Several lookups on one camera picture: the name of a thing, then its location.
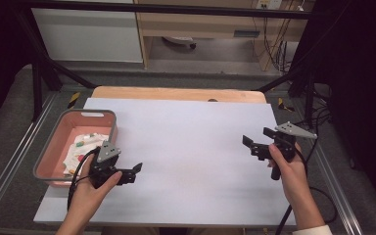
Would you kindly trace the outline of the person's right hand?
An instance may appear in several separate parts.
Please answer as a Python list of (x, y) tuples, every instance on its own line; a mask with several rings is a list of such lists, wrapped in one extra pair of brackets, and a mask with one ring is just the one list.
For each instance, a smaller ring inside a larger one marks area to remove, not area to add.
[(306, 169), (301, 156), (296, 154), (288, 162), (274, 144), (269, 145), (269, 153), (272, 157), (269, 165), (280, 169), (285, 196), (292, 203), (307, 191)]

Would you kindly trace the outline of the white power strip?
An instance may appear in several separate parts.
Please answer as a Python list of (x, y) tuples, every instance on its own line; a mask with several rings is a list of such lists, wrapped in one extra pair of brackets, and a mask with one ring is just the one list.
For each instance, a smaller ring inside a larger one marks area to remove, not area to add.
[(264, 10), (278, 10), (282, 0), (258, 0), (257, 8)]

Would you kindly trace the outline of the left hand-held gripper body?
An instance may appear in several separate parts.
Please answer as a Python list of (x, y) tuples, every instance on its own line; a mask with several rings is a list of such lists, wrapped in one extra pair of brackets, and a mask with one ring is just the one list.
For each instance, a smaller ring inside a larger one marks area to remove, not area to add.
[(113, 174), (118, 172), (116, 162), (121, 150), (112, 143), (104, 141), (94, 156), (89, 170), (90, 180), (95, 188), (102, 186)]

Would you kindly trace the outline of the light wooden desk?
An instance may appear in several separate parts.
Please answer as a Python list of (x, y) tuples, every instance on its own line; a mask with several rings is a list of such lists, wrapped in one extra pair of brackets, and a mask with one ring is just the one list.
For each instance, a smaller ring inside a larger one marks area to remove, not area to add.
[[(278, 10), (296, 11), (305, 0), (282, 0)], [(261, 10), (258, 0), (133, 0), (135, 4), (206, 6)], [(241, 18), (203, 15), (148, 14), (136, 15), (140, 37), (194, 37), (231, 39), (235, 30), (259, 30), (253, 52), (263, 71), (272, 68), (272, 60), (283, 42), (298, 42), (306, 28), (305, 20)]]

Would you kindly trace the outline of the person's left hand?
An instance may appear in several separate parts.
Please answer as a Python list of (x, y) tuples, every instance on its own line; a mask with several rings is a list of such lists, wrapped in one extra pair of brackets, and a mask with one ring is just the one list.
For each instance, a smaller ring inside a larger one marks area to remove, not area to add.
[(69, 213), (92, 216), (121, 177), (122, 173), (116, 172), (99, 188), (95, 188), (89, 178), (82, 179), (76, 185)]

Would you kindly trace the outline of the black curtain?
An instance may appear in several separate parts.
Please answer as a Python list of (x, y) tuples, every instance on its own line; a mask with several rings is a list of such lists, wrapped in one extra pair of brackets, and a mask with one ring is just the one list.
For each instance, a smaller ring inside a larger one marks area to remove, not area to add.
[(330, 108), (357, 165), (376, 190), (376, 0), (315, 0), (297, 58), (317, 40), (325, 53), (315, 80), (332, 88)]

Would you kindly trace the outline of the aluminium rail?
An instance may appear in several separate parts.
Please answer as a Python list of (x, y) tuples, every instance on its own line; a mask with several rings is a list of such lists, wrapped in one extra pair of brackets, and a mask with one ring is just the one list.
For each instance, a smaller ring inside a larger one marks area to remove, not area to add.
[(348, 235), (363, 235), (361, 226), (353, 212), (353, 209), (338, 181), (333, 168), (330, 166), (326, 154), (319, 143), (313, 147), (313, 156), (324, 178), (330, 196), (336, 206), (338, 215)]
[(42, 113), (38, 116), (38, 118), (33, 121), (23, 139), (21, 140), (20, 144), (18, 145), (17, 149), (10, 157), (9, 161), (5, 165), (1, 175), (0, 175), (0, 201), (5, 194), (9, 184), (11, 183), (15, 173), (17, 172), (18, 168), (20, 167), (26, 153), (28, 152), (32, 142), (34, 141), (38, 131), (42, 127), (43, 122), (47, 118), (52, 106), (54, 105), (55, 99), (58, 97), (58, 92), (51, 92), (48, 97), (45, 99), (45, 102), (42, 106)]

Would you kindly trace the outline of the white table cover sheet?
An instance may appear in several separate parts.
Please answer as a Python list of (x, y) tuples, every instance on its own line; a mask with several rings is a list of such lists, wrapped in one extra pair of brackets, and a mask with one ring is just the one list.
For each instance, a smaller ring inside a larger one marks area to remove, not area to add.
[(268, 104), (90, 98), (117, 117), (117, 165), (141, 165), (115, 187), (92, 224), (259, 227), (277, 225), (288, 203), (271, 170), (243, 145), (276, 120)]

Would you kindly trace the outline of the white cabinet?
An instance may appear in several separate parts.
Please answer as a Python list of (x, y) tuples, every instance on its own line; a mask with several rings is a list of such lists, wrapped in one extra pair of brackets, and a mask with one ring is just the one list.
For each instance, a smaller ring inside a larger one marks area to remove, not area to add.
[(45, 47), (54, 60), (143, 61), (133, 13), (33, 9)]

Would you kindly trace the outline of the white chair base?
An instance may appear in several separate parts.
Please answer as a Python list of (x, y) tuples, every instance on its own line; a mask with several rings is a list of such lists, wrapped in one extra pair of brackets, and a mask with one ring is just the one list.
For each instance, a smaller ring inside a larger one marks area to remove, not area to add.
[(197, 47), (197, 44), (193, 40), (192, 37), (170, 37), (170, 36), (164, 36), (164, 39), (166, 41), (174, 43), (174, 44), (188, 45), (191, 49), (195, 49)]

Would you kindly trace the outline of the black metal frame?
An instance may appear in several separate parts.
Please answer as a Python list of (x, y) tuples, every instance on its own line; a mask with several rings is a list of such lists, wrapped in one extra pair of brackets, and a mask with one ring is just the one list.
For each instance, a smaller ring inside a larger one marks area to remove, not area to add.
[(43, 78), (51, 90), (60, 90), (62, 82), (55, 71), (66, 75), (82, 86), (94, 89), (97, 87), (61, 64), (55, 62), (47, 53), (44, 44), (40, 42), (40, 33), (30, 26), (25, 12), (31, 8), (51, 10), (76, 10), (98, 12), (126, 12), (148, 14), (174, 14), (174, 15), (204, 15), (225, 17), (247, 17), (268, 19), (293, 19), (312, 20), (319, 19), (321, 15), (311, 12), (287, 11), (287, 10), (252, 10), (243, 8), (206, 7), (206, 6), (183, 6), (163, 4), (133, 4), (133, 3), (108, 3), (108, 2), (85, 2), (68, 0), (12, 0), (10, 9), (26, 36), (30, 47), (33, 70), (34, 91), (34, 119), (40, 115), (42, 108), (40, 78)]

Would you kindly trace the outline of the pink basket with grey rim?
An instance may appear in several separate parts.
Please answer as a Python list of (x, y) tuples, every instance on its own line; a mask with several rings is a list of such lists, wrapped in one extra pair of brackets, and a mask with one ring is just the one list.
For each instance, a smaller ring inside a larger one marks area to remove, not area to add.
[(33, 175), (52, 187), (69, 187), (71, 176), (68, 175), (64, 160), (70, 145), (77, 136), (83, 134), (103, 134), (109, 141), (116, 141), (117, 118), (110, 110), (73, 109), (63, 112), (33, 168)]

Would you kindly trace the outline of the fruit print white cloth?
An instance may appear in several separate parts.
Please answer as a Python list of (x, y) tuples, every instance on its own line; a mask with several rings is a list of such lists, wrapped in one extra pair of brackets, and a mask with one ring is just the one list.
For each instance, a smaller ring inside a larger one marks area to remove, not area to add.
[(63, 160), (65, 167), (64, 175), (73, 176), (84, 156), (89, 151), (101, 146), (102, 143), (108, 139), (108, 135), (100, 133), (88, 133), (76, 136), (73, 143), (70, 144), (67, 155)]

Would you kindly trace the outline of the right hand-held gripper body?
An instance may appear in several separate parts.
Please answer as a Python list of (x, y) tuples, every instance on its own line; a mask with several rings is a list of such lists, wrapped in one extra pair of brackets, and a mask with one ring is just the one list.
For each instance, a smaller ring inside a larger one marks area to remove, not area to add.
[[(276, 135), (270, 138), (274, 141), (274, 145), (281, 151), (284, 158), (289, 162), (296, 154), (295, 147), (296, 138), (303, 137), (309, 139), (316, 139), (317, 135), (304, 130), (292, 123), (285, 122), (277, 125), (274, 128)], [(260, 161), (271, 160), (268, 146), (265, 144), (255, 143), (251, 148), (251, 155), (257, 156)]]

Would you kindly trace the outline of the yellow black tape strip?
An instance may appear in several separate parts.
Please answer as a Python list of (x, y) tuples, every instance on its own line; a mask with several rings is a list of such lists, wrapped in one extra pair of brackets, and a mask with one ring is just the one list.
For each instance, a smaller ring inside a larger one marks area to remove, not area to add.
[(284, 101), (282, 98), (278, 98), (278, 109), (279, 110), (285, 110), (288, 112), (294, 112), (295, 109), (293, 107), (288, 107), (284, 104)]
[(68, 109), (72, 109), (80, 96), (80, 92), (74, 92), (70, 98)]

